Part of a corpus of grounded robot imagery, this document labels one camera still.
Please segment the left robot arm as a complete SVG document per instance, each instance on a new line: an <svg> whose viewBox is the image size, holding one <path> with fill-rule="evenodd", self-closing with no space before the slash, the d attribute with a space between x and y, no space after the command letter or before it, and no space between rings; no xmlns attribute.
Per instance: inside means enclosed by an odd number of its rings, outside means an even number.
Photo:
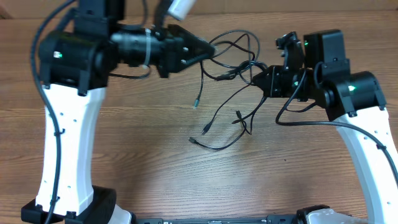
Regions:
<svg viewBox="0 0 398 224"><path fill-rule="evenodd" d="M67 1L56 28L36 34L30 51L34 83L45 105L42 179L21 210L27 223L134 223L116 191L91 181L95 127L109 77L121 63L156 69L162 78L211 58L213 45L184 28L193 1L161 1L151 28L127 25L124 1Z"/></svg>

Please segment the black usb cable long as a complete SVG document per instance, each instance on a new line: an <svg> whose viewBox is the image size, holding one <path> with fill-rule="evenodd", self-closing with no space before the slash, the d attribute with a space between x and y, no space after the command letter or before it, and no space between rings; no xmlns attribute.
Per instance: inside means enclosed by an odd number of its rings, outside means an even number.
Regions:
<svg viewBox="0 0 398 224"><path fill-rule="evenodd" d="M213 123L216 120L216 117L220 110L227 104L229 103L238 93L242 92L246 88L253 86L254 85L254 75L253 75L253 68L257 67L261 70L265 70L268 68L268 66L263 63L258 61L259 54L261 52L261 43L259 41L259 38L252 32L248 30L243 30L243 29L235 29L235 30L229 30L227 32L224 32L220 35L217 35L213 39L210 40L211 44L214 44L214 46L219 46L226 44L227 46L225 49L223 49L221 52L216 53L214 56L210 58L210 61L213 63L223 67L227 68L228 70L221 75L218 75L217 77L214 75L210 75L206 69L204 62L200 62L200 70L201 70L201 85L200 85L200 91L197 95L197 98L195 100L195 103L193 105L194 108L197 108L201 99L201 95L203 93L203 88L204 88L204 78L208 77L216 82L221 82L221 81L230 81L234 80L236 77L239 77L242 79L242 81L245 83L245 85L240 88L238 91L234 92L227 100L225 100L215 111L213 117L211 118L210 122L206 124L206 126L202 130L202 135L206 134L212 127ZM237 48L242 52L247 53L248 59L241 62L239 65L230 65L227 63L222 63L217 60L217 58L223 54L225 54L230 48ZM258 109L265 103L266 97L263 96L259 102L259 104L246 116L243 116L239 110L236 111L236 117L237 120L233 121L233 124L240 124L242 126L242 131L241 133L233 139L229 144L225 146L219 146L219 147L212 147L208 146L206 144L200 143L198 140L196 140L193 137L190 137L188 141L194 145L200 146L202 148L205 148L207 150L211 151L222 151L225 150L229 147L231 147L233 144L235 144L237 141L239 141L245 134L251 135L252 134L252 122L247 123L246 120L249 119L254 119L254 116L256 115Z"/></svg>

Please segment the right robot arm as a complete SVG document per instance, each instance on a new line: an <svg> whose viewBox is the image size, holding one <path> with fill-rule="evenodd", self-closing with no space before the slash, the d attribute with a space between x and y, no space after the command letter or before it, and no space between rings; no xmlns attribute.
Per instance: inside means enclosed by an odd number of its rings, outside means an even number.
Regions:
<svg viewBox="0 0 398 224"><path fill-rule="evenodd" d="M397 149L386 98L371 72L352 73L342 31L295 32L275 42L282 65L272 65L252 82L264 98L312 100L326 111L327 126L343 139L364 194L368 223L397 222Z"/></svg>

